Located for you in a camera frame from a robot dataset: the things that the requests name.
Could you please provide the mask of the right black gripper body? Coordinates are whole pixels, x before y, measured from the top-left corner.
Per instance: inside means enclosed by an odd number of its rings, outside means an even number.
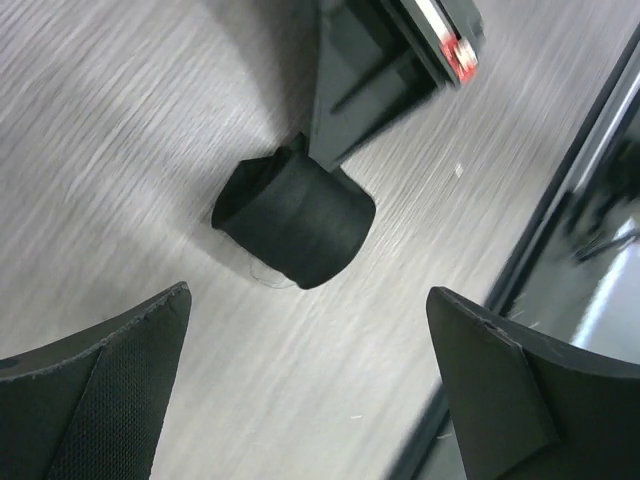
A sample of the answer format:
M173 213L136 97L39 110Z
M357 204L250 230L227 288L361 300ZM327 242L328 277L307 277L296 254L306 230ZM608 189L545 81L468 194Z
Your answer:
M399 0L381 5L436 81L456 88L469 83L485 41L483 19L473 1Z

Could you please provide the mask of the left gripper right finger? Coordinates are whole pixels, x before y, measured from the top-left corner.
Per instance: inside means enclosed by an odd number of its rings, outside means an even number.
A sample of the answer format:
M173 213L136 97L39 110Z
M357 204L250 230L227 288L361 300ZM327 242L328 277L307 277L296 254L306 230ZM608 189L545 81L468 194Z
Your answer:
M426 314L470 479L636 479L639 367L434 287Z

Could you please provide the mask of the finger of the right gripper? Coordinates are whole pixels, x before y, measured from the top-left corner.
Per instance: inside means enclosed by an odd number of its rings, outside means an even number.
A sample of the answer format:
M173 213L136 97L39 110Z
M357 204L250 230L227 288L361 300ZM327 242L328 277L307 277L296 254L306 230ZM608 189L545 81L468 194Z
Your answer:
M327 170L443 87L399 1L322 1L309 156Z

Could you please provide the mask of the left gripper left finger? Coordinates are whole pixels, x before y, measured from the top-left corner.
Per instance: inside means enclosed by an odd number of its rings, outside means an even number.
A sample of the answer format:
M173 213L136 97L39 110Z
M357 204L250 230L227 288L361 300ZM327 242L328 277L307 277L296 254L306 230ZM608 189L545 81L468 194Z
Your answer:
M191 305L179 282L111 319L2 359L2 478L149 478Z

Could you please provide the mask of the black tie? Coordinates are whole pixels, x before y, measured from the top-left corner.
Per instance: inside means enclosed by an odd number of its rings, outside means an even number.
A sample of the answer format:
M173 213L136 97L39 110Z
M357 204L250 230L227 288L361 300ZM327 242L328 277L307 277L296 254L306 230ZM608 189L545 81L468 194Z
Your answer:
M344 171L325 170L297 135L273 154L241 161L216 199L211 225L298 287L334 278L373 224L373 198Z

